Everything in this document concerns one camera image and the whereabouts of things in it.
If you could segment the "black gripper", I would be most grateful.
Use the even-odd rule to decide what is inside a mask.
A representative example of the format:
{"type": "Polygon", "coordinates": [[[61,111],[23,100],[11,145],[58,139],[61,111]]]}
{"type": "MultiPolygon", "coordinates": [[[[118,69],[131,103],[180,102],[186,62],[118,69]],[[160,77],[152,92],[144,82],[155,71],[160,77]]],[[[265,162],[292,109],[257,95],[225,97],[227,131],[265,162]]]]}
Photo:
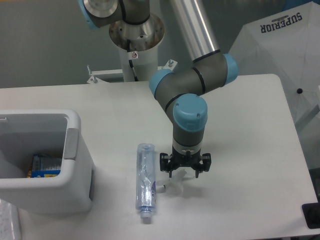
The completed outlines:
{"type": "Polygon", "coordinates": [[[200,150],[197,152],[187,151],[179,153],[174,147],[172,154],[161,152],[159,155],[159,166],[161,172],[166,172],[169,177],[172,177],[173,171],[180,167],[189,167],[195,170],[195,177],[198,178],[199,174],[208,172],[211,167],[212,158],[210,153],[200,155],[200,150]]]}

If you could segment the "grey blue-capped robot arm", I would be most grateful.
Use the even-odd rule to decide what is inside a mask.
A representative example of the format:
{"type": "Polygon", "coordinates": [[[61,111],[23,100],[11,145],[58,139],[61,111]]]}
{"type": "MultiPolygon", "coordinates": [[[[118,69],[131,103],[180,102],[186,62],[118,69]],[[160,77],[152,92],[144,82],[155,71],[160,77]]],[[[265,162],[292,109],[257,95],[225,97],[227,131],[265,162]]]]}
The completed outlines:
{"type": "Polygon", "coordinates": [[[203,95],[233,82],[238,76],[234,58],[220,51],[200,0],[170,2],[187,51],[191,69],[175,73],[158,69],[158,46],[165,35],[162,21],[150,11],[148,0],[80,0],[82,14],[93,29],[109,27],[120,51],[123,79],[147,81],[173,126],[172,153],[161,153],[160,170],[172,173],[190,167],[208,172],[211,155],[201,153],[208,107],[203,95]]]}

